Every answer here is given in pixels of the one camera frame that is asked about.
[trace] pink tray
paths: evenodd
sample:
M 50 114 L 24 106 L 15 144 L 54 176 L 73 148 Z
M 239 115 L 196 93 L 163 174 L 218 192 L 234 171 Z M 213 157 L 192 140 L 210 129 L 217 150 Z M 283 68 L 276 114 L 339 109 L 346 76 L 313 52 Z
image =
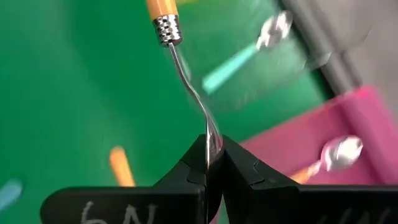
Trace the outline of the pink tray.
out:
M 308 184 L 398 184 L 398 132 L 377 92 L 368 86 L 263 132 L 241 145 L 289 176 L 317 161 L 323 145 L 354 134 L 364 143 L 347 170 L 321 172 Z

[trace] wooden handle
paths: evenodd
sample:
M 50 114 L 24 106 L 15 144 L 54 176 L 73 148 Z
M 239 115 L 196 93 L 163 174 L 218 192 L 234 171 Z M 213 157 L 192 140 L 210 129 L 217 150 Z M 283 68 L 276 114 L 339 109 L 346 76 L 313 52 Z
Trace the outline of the wooden handle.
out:
M 136 185 L 132 178 L 129 161 L 122 147 L 116 146 L 111 150 L 109 161 L 116 180 L 121 187 L 134 187 Z
M 290 178 L 299 184 L 305 184 L 312 176 L 316 175 L 319 172 L 320 166 L 321 162 L 318 161 L 310 165 L 309 167 L 298 171 L 294 175 L 290 176 Z
M 178 15 L 175 0 L 146 0 L 150 19 L 166 15 Z

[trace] green surface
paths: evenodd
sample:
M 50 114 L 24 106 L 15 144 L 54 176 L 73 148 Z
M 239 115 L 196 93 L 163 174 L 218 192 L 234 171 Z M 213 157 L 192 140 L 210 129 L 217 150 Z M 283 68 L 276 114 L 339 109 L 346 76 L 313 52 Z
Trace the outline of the green surface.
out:
M 144 1 L 0 6 L 0 185 L 24 183 L 0 223 L 39 224 L 40 204 L 63 187 L 116 185 L 108 164 L 115 145 L 126 148 L 137 184 L 151 185 L 203 132 L 203 116 L 157 45 Z M 184 44 L 195 45 L 184 29 Z M 228 55 L 216 50 L 214 60 Z M 327 98 L 318 82 L 304 76 L 245 107 L 215 112 L 220 129 L 241 141 L 313 108 Z

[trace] spoon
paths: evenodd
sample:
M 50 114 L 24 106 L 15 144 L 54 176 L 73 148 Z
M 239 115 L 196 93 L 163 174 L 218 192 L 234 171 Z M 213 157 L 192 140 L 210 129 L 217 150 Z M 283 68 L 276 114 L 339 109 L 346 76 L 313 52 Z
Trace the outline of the spoon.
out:
M 320 169 L 325 169 L 328 172 L 347 169 L 358 160 L 362 148 L 362 140 L 357 136 L 333 139 L 323 147 L 319 161 L 298 171 L 290 178 L 299 184 L 304 184 L 309 178 L 317 175 Z

